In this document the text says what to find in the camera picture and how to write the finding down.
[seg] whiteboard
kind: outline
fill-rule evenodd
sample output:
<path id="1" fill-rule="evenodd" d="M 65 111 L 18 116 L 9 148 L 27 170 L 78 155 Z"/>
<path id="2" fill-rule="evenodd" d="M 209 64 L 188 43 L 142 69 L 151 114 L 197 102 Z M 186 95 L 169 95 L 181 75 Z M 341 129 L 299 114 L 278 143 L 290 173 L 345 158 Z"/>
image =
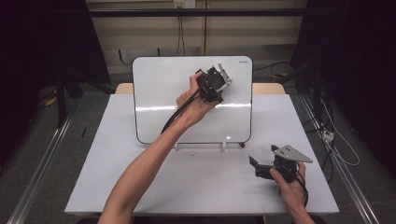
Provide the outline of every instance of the whiteboard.
<path id="1" fill-rule="evenodd" d="M 243 143 L 250 137 L 253 62 L 247 56 L 140 57 L 133 62 L 134 112 L 139 142 L 152 143 L 176 112 L 189 77 L 221 63 L 233 83 L 224 101 L 179 138 L 179 143 Z"/>

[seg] wrist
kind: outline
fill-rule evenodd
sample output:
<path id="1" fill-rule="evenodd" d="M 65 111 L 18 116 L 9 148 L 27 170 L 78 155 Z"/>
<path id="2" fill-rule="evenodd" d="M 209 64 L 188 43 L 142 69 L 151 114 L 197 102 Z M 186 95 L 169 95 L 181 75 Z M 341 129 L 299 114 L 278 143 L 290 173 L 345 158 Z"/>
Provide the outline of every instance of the wrist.
<path id="1" fill-rule="evenodd" d="M 181 132 L 186 132 L 191 126 L 193 125 L 193 122 L 191 120 L 188 120 L 184 117 L 177 117 L 171 124 L 169 128 L 172 128 L 174 130 L 178 130 Z"/>
<path id="2" fill-rule="evenodd" d="M 288 209 L 288 212 L 292 216 L 293 222 L 296 224 L 315 223 L 303 205 Z"/>

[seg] electrical outlet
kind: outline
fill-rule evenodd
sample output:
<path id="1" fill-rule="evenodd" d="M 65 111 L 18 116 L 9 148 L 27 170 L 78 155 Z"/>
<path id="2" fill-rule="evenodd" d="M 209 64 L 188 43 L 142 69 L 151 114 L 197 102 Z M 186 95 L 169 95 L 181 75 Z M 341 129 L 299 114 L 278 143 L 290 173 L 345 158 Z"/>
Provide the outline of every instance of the electrical outlet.
<path id="1" fill-rule="evenodd" d="M 334 133 L 324 130 L 322 133 L 322 139 L 331 142 L 334 139 Z"/>
<path id="2" fill-rule="evenodd" d="M 184 0 L 184 8 L 195 8 L 195 0 Z"/>
<path id="3" fill-rule="evenodd" d="M 184 0 L 174 0 L 175 8 L 184 8 Z"/>

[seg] forearm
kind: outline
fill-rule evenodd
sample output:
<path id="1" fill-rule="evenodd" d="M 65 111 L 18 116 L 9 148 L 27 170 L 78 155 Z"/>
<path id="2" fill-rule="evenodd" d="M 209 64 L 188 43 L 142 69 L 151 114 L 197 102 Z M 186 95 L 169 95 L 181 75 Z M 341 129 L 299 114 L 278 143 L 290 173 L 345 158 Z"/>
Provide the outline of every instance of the forearm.
<path id="1" fill-rule="evenodd" d="M 130 222 L 134 208 L 160 170 L 172 146 L 190 126 L 184 119 L 176 119 L 128 166 L 111 191 L 99 223 Z"/>
<path id="2" fill-rule="evenodd" d="M 295 224 L 315 224 L 304 207 L 290 209 L 288 212 L 293 218 L 293 223 Z"/>

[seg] white tabletop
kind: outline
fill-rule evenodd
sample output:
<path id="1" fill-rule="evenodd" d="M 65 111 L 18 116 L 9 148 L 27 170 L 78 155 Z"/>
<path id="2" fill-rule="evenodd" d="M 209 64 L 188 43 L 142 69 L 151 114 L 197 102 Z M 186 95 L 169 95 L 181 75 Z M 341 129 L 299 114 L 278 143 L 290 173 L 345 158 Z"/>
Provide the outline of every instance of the white tabletop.
<path id="1" fill-rule="evenodd" d="M 136 140 L 134 97 L 112 95 L 66 213 L 97 214 L 129 163 L 145 148 Z M 306 164 L 307 211 L 338 212 L 329 186 L 288 95 L 253 95 L 251 137 L 245 148 L 186 144 L 173 149 L 134 213 L 144 216 L 271 215 L 285 213 L 273 180 L 258 178 L 248 162 L 272 164 L 271 145 L 291 145 Z"/>

